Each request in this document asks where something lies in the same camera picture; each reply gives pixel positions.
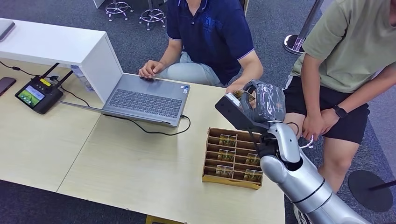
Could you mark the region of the person's right hand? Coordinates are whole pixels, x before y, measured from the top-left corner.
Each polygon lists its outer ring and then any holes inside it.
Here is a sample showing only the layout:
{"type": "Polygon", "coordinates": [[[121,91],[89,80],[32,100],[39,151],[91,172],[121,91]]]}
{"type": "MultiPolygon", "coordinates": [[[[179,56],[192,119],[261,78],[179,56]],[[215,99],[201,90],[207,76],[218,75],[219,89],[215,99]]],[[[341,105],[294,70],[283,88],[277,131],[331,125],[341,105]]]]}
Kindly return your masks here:
{"type": "Polygon", "coordinates": [[[138,70],[138,75],[144,79],[153,79],[163,68],[164,64],[162,62],[149,60],[138,70]]]}
{"type": "Polygon", "coordinates": [[[317,140],[322,133],[324,120],[320,114],[308,114],[303,122],[302,136],[306,140],[317,140]]]}

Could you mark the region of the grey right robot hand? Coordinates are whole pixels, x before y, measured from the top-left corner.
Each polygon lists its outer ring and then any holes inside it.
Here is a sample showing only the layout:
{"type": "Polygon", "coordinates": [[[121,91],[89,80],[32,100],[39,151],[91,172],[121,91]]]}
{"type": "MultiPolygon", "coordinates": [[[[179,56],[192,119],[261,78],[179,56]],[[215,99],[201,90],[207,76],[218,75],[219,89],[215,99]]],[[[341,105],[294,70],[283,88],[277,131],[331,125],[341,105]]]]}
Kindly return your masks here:
{"type": "Polygon", "coordinates": [[[240,106],[245,115],[257,123],[284,121],[285,95],[281,88],[259,80],[243,87],[240,106]]]}

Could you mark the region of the person's left hand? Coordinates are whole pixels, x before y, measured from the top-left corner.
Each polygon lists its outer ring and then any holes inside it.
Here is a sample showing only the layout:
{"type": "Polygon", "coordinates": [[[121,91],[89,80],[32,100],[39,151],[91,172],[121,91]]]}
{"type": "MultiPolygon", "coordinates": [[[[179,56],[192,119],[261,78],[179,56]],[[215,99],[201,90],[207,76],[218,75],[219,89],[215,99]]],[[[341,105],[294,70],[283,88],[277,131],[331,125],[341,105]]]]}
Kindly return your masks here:
{"type": "Polygon", "coordinates": [[[237,90],[243,89],[244,86],[245,86],[245,85],[244,85],[243,83],[236,83],[236,82],[234,82],[234,83],[232,83],[231,85],[229,85],[229,86],[226,88],[226,94],[227,94],[227,93],[234,93],[234,92],[237,91],[237,90]]]}
{"type": "Polygon", "coordinates": [[[321,135],[327,133],[339,120],[339,116],[336,114],[334,109],[326,109],[321,111],[321,117],[323,120],[323,128],[321,135]]]}

